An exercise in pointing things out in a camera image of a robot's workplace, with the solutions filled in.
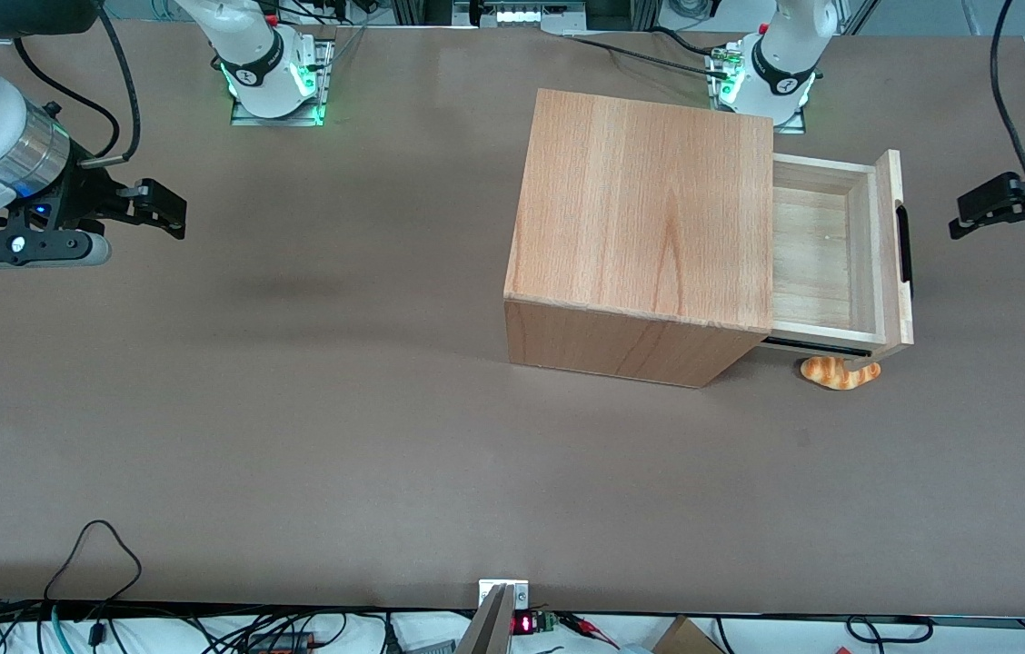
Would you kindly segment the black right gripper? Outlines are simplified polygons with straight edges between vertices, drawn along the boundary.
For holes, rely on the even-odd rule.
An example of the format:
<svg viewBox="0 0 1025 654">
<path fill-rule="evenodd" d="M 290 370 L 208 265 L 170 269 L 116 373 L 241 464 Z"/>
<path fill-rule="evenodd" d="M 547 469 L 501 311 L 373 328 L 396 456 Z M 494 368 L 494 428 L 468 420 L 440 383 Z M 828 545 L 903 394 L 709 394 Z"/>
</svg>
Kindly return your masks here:
<svg viewBox="0 0 1025 654">
<path fill-rule="evenodd" d="M 85 229 L 102 234 L 102 220 L 161 229 L 184 239 L 187 203 L 155 179 L 124 187 L 108 170 L 73 167 L 25 200 L 26 220 L 39 229 Z"/>
</svg>

